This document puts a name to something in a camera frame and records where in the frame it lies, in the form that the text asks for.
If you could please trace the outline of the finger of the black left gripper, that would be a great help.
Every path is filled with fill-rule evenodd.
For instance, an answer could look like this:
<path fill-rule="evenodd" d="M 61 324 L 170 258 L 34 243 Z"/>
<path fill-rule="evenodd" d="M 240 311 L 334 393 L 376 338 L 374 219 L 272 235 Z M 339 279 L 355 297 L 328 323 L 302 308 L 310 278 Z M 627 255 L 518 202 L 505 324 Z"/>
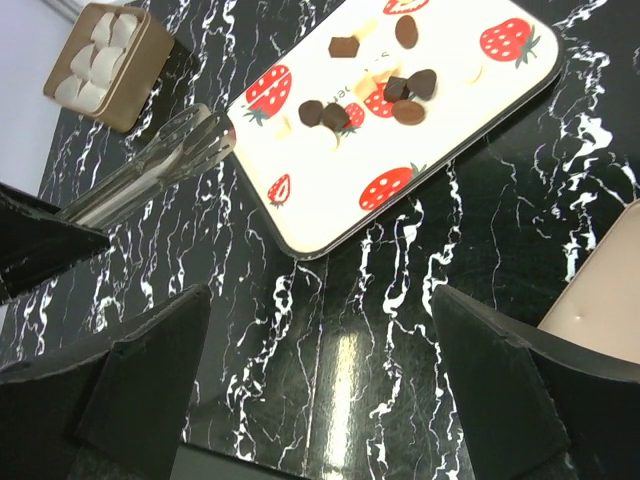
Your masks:
<path fill-rule="evenodd" d="M 108 236 L 57 217 L 60 209 L 1 185 L 1 303 L 110 247 Z"/>

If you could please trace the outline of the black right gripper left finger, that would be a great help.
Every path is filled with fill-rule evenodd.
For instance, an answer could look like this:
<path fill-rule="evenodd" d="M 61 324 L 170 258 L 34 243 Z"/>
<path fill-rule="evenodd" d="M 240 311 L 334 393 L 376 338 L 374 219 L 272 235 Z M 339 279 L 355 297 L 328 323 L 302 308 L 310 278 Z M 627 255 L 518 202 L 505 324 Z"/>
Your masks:
<path fill-rule="evenodd" d="M 2 478 L 169 478 L 209 315 L 210 291 L 195 285 L 3 367 Z"/>

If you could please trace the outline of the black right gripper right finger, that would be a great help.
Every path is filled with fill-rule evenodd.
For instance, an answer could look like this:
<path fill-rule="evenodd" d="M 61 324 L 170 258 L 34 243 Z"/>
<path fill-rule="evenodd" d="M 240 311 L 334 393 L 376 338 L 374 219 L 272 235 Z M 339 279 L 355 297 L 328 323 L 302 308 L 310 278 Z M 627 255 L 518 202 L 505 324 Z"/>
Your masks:
<path fill-rule="evenodd" d="M 432 316 L 476 478 L 638 478 L 638 364 L 449 285 L 436 288 Z"/>

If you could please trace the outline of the white chocolate front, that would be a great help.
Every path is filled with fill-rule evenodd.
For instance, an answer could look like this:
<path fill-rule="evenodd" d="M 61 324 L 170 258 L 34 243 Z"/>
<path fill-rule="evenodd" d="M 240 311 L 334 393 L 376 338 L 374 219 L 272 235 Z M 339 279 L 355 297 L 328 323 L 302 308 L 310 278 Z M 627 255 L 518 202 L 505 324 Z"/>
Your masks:
<path fill-rule="evenodd" d="M 294 124 L 287 115 L 281 115 L 278 118 L 277 128 L 275 132 L 275 139 L 277 141 L 283 141 L 289 137 L 293 131 Z"/>

